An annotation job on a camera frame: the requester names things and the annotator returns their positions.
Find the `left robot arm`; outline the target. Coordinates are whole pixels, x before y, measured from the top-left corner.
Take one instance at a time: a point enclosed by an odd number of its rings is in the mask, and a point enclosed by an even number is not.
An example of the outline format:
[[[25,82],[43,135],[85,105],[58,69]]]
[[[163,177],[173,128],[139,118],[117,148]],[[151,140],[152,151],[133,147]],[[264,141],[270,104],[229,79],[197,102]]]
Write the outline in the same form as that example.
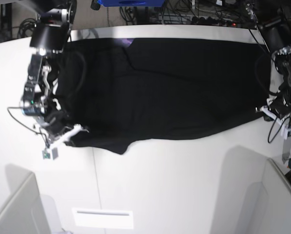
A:
[[[278,124],[277,133],[288,138],[291,137],[291,26],[282,8],[285,3],[285,0],[246,0],[244,8],[263,39],[264,53],[283,77],[277,92],[263,88],[269,98],[257,111]]]

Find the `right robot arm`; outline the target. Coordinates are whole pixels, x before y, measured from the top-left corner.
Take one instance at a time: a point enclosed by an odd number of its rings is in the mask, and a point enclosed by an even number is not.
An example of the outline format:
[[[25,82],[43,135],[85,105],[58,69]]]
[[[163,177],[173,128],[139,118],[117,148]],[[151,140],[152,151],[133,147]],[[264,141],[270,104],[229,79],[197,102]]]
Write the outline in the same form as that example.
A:
[[[28,66],[20,109],[24,115],[33,117],[49,152],[84,128],[73,124],[61,102],[70,101],[81,89],[87,64],[84,56],[76,52],[82,63],[78,84],[66,95],[56,95],[58,77],[62,71],[60,58],[71,37],[77,10],[75,0],[26,0],[26,5],[37,13],[37,22],[32,32],[30,47],[35,50]]]

